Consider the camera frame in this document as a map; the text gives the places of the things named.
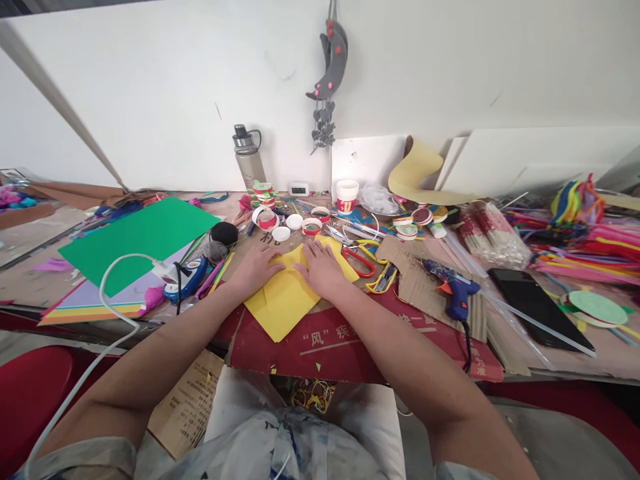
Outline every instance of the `patterned shirt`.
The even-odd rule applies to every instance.
[[[131,480],[136,452],[128,439],[78,442],[41,458],[30,480]],[[302,408],[261,411],[227,435],[186,454],[159,480],[386,479],[374,458],[340,427]],[[20,471],[11,480],[24,480]],[[495,480],[492,475],[445,462],[437,480]]]

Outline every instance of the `green paper circle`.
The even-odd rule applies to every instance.
[[[602,295],[589,291],[573,291],[569,300],[584,313],[604,322],[623,325],[627,322],[627,313],[615,302]]]

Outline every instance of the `black phone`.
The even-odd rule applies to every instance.
[[[580,330],[569,320],[569,318],[558,308],[553,300],[546,294],[543,288],[536,283],[530,274],[519,270],[490,269],[489,276],[495,282],[498,290],[502,292],[507,303],[512,307],[526,313],[528,316],[544,326],[562,333],[574,342],[595,351],[589,340],[580,333]],[[528,321],[520,319],[522,326],[529,332],[530,336],[540,345],[554,347],[562,350],[579,351],[568,343],[557,339],[550,333],[530,324]]]

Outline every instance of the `water bottle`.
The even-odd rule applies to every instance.
[[[262,145],[262,132],[260,130],[247,131],[241,123],[235,125],[234,128],[233,142],[235,147],[233,150],[235,151],[235,159],[238,162],[238,167],[240,167],[240,172],[242,172],[247,191],[253,193],[255,180],[260,183],[267,181],[265,171],[262,168],[262,158],[260,158],[260,152],[258,151],[260,145]],[[253,142],[252,132],[256,132],[260,136],[258,145]]]

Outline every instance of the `hot glue gun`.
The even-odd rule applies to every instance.
[[[443,284],[438,288],[451,295],[446,314],[453,320],[466,322],[469,318],[469,297],[478,293],[480,285],[434,260],[422,260],[422,264],[430,274],[442,280]]]

